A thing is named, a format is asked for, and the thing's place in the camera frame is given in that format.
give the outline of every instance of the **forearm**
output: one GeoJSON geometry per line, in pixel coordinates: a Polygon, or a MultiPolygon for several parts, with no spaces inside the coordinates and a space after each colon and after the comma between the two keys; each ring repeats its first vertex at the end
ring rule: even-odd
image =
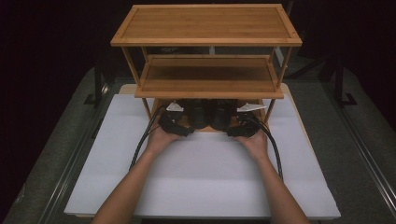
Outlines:
{"type": "Polygon", "coordinates": [[[108,196],[92,223],[129,223],[154,159],[152,153],[145,151],[142,154],[131,171],[108,196]]]}
{"type": "Polygon", "coordinates": [[[309,223],[269,159],[258,161],[258,165],[274,223],[309,223]]]}

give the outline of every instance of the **lower shelf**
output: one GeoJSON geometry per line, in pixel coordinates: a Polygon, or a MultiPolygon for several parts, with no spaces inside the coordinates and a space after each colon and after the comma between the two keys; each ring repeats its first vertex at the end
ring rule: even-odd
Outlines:
{"type": "MultiPolygon", "coordinates": [[[[152,113],[154,113],[154,111],[161,105],[169,105],[170,103],[174,102],[175,99],[155,99],[154,101],[154,105],[152,108],[152,113]]],[[[237,107],[241,107],[242,105],[245,105],[246,103],[249,104],[260,104],[262,105],[262,100],[238,100],[237,101],[237,107]]],[[[260,109],[260,110],[255,110],[253,111],[254,115],[261,121],[264,122],[265,120],[265,110],[264,109],[260,109]]],[[[189,120],[187,118],[187,116],[183,116],[183,118],[178,122],[178,124],[184,126],[184,127],[190,127],[189,124],[189,120]]],[[[230,123],[230,127],[233,126],[237,126],[238,121],[236,120],[235,116],[231,117],[231,123],[230,123]]],[[[196,132],[219,132],[217,130],[214,130],[213,128],[210,127],[210,125],[208,125],[207,127],[203,128],[203,129],[197,129],[195,130],[196,132]]]]}
{"type": "Polygon", "coordinates": [[[135,97],[282,99],[268,55],[149,55],[135,97]]]}

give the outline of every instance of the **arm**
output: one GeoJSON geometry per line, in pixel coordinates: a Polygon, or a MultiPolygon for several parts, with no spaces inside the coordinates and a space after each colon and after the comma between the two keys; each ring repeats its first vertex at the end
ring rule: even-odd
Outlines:
{"type": "Polygon", "coordinates": [[[235,139],[247,148],[259,167],[274,223],[310,223],[270,161],[265,133],[259,130],[250,138],[235,137],[235,139]]]}
{"type": "Polygon", "coordinates": [[[177,138],[177,135],[166,133],[161,127],[155,129],[148,138],[146,150],[102,204],[92,223],[129,223],[152,163],[177,138]]]}

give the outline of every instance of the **hand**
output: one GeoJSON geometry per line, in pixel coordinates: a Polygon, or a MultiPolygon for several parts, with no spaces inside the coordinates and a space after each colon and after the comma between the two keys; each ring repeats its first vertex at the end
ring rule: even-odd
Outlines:
{"type": "Polygon", "coordinates": [[[245,146],[254,161],[259,162],[269,160],[267,150],[267,135],[263,130],[258,130],[251,137],[238,136],[234,139],[245,146]]]}
{"type": "Polygon", "coordinates": [[[155,156],[159,155],[166,147],[179,136],[173,133],[166,133],[158,124],[159,117],[152,124],[151,134],[148,137],[146,151],[152,152],[155,156]]]}

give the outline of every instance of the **top shelf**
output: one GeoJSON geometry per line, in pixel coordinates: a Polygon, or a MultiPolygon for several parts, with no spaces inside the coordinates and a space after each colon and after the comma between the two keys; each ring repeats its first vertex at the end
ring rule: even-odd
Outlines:
{"type": "Polygon", "coordinates": [[[115,47],[297,47],[280,4],[134,5],[111,40],[115,47]]]}

